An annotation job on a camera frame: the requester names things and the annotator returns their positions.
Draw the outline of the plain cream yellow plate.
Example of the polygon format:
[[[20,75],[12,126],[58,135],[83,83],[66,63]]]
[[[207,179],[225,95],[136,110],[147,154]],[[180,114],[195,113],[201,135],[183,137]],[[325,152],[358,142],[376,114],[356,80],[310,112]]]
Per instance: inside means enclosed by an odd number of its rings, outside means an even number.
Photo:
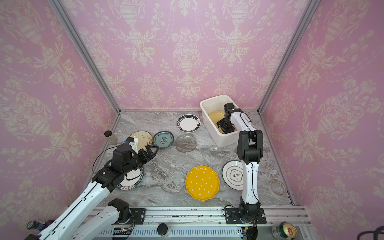
[[[225,112],[224,111],[214,111],[209,114],[209,118],[213,122],[214,126],[216,129],[221,133],[224,134],[223,130],[218,128],[217,122],[225,117]]]

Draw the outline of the white plate green red rim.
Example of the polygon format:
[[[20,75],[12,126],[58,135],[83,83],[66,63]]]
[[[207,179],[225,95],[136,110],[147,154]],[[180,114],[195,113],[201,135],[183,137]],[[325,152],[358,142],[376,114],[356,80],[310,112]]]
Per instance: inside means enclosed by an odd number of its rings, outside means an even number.
[[[186,114],[179,117],[177,127],[184,133],[192,133],[197,131],[201,126],[201,120],[196,115]]]

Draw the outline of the white plate black quatrefoil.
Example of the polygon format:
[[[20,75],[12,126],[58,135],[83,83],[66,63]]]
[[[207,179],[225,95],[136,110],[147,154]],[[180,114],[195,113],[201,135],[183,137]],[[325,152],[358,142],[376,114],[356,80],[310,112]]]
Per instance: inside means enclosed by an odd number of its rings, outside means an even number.
[[[229,161],[222,169],[224,182],[231,189],[242,191],[244,185],[243,165],[241,161]]]

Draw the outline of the yellow dotted scalloped plate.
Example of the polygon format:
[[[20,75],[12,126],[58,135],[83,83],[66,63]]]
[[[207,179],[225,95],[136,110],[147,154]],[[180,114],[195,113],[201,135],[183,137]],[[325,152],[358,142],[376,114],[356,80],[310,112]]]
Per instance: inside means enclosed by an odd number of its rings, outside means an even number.
[[[220,190],[220,179],[216,171],[207,166],[192,168],[186,176],[186,190],[195,200],[213,199]]]

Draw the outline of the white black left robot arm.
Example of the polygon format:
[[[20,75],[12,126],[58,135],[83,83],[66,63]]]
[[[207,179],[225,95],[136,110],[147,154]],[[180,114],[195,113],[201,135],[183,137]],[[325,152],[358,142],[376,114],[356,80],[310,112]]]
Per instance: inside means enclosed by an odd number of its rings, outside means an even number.
[[[83,193],[48,227],[28,240],[92,240],[112,224],[134,221],[130,205],[114,199],[91,220],[85,219],[125,179],[126,174],[155,158],[157,146],[146,146],[135,152],[132,144],[115,148],[113,158],[92,178]]]

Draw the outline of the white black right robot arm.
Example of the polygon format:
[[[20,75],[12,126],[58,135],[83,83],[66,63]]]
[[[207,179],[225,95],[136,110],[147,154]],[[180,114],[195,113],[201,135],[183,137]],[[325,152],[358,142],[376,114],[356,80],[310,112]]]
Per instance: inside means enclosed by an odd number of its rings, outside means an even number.
[[[225,117],[217,122],[218,127],[225,134],[234,130],[239,132],[237,154],[245,175],[239,204],[240,219],[245,223],[253,223],[261,215],[258,170],[264,155],[263,132],[254,128],[248,115],[236,108],[234,103],[226,103],[224,113]]]

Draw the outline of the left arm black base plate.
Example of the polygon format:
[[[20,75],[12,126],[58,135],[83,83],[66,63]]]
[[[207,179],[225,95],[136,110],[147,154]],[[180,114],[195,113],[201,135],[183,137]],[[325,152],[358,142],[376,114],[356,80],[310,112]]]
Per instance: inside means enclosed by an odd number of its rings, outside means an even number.
[[[122,210],[119,213],[116,224],[118,225],[143,225],[145,220],[146,209],[134,208]]]

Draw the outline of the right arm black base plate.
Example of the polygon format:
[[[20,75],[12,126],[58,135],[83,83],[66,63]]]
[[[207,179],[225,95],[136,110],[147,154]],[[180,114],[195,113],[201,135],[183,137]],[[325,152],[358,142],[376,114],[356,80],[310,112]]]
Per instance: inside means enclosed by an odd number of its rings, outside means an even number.
[[[238,208],[224,208],[223,215],[225,217],[226,224],[228,225],[265,225],[267,224],[266,214],[264,209],[260,208],[257,213],[245,213],[241,214]]]

